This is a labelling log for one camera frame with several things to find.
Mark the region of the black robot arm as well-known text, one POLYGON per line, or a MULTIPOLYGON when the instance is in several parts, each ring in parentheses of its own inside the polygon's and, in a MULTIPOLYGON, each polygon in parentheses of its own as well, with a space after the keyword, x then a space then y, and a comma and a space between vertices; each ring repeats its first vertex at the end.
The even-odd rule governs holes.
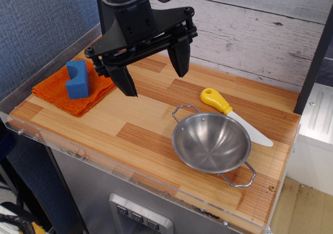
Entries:
POLYGON ((100 2, 114 16, 107 32, 85 50, 98 75, 111 78, 126 96, 137 96, 127 65, 165 49, 177 75, 183 77, 188 72, 190 44, 198 35, 192 7, 157 10, 149 0, 100 2))

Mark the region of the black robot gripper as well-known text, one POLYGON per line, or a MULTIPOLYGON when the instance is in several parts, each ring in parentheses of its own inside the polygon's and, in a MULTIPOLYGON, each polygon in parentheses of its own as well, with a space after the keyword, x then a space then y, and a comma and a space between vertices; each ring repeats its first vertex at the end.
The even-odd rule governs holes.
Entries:
POLYGON ((98 75, 110 77, 126 96, 137 97, 127 65, 164 49, 179 77, 189 70, 190 44, 197 36, 192 7, 152 9, 149 0, 101 0, 113 10, 114 21, 85 50, 98 75))

